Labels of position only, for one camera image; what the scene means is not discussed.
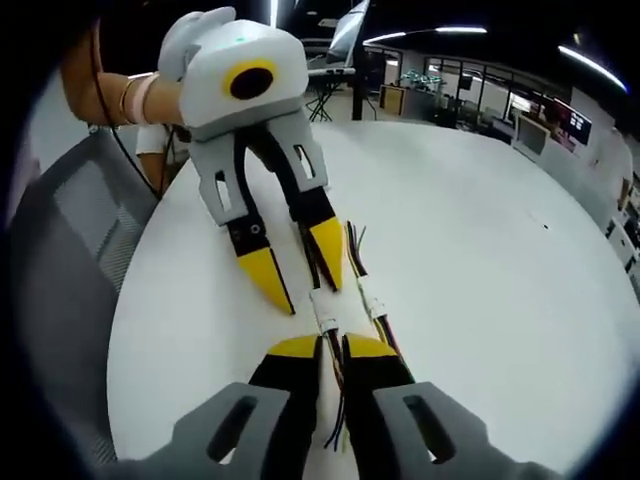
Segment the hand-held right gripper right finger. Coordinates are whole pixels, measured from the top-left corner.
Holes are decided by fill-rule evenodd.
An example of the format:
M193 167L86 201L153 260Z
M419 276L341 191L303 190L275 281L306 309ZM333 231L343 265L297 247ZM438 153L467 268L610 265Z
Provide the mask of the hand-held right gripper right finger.
M498 470L486 428L434 385L413 380L381 340L342 339L346 426L359 470Z

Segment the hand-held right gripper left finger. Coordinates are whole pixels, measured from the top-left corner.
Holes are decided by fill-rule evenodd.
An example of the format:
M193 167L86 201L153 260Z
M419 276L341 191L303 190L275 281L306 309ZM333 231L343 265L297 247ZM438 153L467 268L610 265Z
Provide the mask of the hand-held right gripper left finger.
M303 468L317 421L321 337L272 346L246 383L232 383L176 422L171 468Z

